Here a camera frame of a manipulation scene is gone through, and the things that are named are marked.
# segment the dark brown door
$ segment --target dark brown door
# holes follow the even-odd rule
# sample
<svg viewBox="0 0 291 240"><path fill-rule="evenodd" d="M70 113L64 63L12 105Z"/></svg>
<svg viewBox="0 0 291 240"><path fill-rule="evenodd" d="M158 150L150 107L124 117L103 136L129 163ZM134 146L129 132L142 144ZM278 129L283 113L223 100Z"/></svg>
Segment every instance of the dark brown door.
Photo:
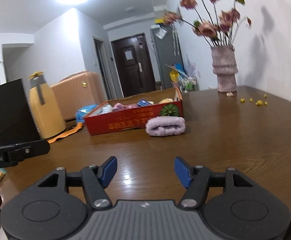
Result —
<svg viewBox="0 0 291 240"><path fill-rule="evenodd" d="M155 80L144 34L113 41L124 96L155 90Z"/></svg>

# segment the orange strap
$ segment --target orange strap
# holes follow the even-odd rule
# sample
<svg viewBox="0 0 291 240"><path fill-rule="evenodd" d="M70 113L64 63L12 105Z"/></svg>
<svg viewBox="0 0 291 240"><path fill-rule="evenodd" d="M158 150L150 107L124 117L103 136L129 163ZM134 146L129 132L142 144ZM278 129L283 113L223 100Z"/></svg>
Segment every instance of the orange strap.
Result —
<svg viewBox="0 0 291 240"><path fill-rule="evenodd" d="M57 137L49 140L48 143L51 144L51 143L54 143L55 141L61 140L61 139L65 138L65 137L68 137L69 135L74 134L74 133L82 130L83 127L84 127L84 124L82 122L79 122L76 125L76 127L74 127L73 129L71 129L69 131L66 131L66 132L58 135Z"/></svg>

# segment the pink ceramic vase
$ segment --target pink ceramic vase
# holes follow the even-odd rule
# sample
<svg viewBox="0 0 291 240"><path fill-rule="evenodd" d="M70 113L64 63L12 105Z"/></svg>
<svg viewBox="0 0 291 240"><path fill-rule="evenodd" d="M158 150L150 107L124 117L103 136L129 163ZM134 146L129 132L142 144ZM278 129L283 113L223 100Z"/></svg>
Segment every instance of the pink ceramic vase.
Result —
<svg viewBox="0 0 291 240"><path fill-rule="evenodd" d="M212 47L211 51L213 73L218 77L218 91L221 93L236 92L235 74L238 73L238 69L232 47Z"/></svg>

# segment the refrigerator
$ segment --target refrigerator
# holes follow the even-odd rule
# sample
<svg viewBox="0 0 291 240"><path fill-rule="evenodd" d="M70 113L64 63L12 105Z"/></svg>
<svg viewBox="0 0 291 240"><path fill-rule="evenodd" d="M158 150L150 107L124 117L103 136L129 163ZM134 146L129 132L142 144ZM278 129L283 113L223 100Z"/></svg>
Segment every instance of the refrigerator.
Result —
<svg viewBox="0 0 291 240"><path fill-rule="evenodd" d="M180 46L177 46L177 43L179 43L178 40L175 41L175 49L173 44L173 30L170 26L164 26L161 25L166 31L167 34L163 39L160 39L156 33L160 30L159 28L151 29L151 39L153 44L154 53L157 58L158 67L159 67L159 73L161 78L161 86L163 89L168 89L172 87L171 79L169 72L171 71L171 68L169 68L167 65L175 65L177 63L180 63L181 66L183 66L181 51L178 49Z"/></svg>

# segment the gray ribbed panel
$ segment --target gray ribbed panel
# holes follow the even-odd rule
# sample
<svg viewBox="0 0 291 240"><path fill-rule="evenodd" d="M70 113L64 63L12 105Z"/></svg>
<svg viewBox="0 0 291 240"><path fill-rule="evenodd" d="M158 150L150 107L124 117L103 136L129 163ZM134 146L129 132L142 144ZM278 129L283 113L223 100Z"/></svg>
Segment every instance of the gray ribbed panel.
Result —
<svg viewBox="0 0 291 240"><path fill-rule="evenodd" d="M173 201L119 201L115 208L95 212L69 240L221 240L197 212L183 211Z"/></svg>

